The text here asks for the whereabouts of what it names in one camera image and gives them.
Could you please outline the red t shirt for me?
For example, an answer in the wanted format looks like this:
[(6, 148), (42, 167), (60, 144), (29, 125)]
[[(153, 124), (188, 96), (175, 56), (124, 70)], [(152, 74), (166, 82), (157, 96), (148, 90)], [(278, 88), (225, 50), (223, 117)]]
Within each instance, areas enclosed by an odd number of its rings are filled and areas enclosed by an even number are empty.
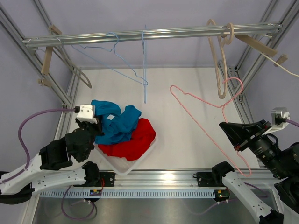
[(140, 118), (129, 141), (112, 145), (99, 144), (98, 148), (107, 156), (125, 158), (128, 161), (139, 159), (151, 146), (156, 138), (156, 131), (150, 121)]

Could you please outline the blue wire hanger with shirt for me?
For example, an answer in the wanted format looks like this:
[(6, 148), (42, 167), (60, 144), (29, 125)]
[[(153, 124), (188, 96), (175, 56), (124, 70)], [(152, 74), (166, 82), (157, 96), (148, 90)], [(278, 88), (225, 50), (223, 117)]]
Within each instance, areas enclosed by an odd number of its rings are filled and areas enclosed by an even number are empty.
[(142, 51), (143, 51), (143, 61), (142, 61), (142, 72), (143, 72), (143, 102), (147, 103), (147, 43), (145, 40), (145, 31), (147, 26), (144, 26), (142, 31)]

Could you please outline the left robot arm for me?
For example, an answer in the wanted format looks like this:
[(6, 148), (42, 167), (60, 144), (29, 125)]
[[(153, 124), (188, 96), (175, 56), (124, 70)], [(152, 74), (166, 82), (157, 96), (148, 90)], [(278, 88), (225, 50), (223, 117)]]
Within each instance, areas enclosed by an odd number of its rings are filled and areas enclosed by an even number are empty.
[(93, 187), (100, 182), (98, 166), (89, 161), (97, 136), (103, 136), (101, 117), (75, 120), (78, 128), (52, 141), (29, 162), (0, 174), (0, 202), (15, 205), (42, 191), (69, 185)]

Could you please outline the blue t shirt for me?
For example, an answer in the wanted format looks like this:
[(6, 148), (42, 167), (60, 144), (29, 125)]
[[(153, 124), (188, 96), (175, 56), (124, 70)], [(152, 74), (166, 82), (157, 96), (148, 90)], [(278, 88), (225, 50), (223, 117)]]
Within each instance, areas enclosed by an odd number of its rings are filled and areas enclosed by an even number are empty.
[(103, 136), (97, 136), (96, 144), (112, 145), (129, 141), (132, 132), (137, 128), (142, 112), (133, 105), (125, 107), (121, 111), (120, 107), (109, 101), (92, 100), (95, 106), (95, 115), (102, 117)]

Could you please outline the pink wire hanger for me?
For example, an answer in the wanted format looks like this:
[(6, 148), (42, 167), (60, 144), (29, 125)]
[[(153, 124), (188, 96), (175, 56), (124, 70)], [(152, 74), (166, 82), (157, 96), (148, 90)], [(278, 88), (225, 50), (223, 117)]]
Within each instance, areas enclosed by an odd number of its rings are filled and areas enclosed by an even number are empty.
[(180, 110), (185, 118), (191, 120), (192, 127), (197, 128), (198, 134), (203, 135), (200, 139), (209, 141), (212, 150), (232, 165), (242, 177), (250, 178), (252, 169), (245, 155), (235, 151), (227, 140), (221, 142), (225, 136), (218, 127), (220, 122), (229, 119), (223, 117), (222, 105), (225, 105), (227, 112), (231, 110), (233, 115), (236, 114), (233, 108), (234, 100), (243, 90), (237, 91), (233, 96), (226, 96), (223, 100), (214, 99), (196, 90), (188, 92), (174, 84), (170, 85), (167, 91), (172, 98), (171, 101), (175, 104), (174, 108)]

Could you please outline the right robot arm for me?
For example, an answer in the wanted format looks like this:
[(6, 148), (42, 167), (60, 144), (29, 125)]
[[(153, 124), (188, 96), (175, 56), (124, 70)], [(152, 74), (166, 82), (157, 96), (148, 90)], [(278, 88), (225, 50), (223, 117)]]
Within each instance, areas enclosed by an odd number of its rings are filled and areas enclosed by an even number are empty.
[(278, 146), (277, 131), (270, 122), (261, 120), (251, 124), (221, 122), (236, 152), (249, 149), (264, 165), (258, 173), (265, 183), (272, 183), (282, 206), (282, 212), (263, 203), (242, 181), (240, 172), (227, 161), (212, 167), (211, 179), (224, 185), (239, 199), (257, 224), (297, 224), (299, 222), (299, 144), (285, 150)]

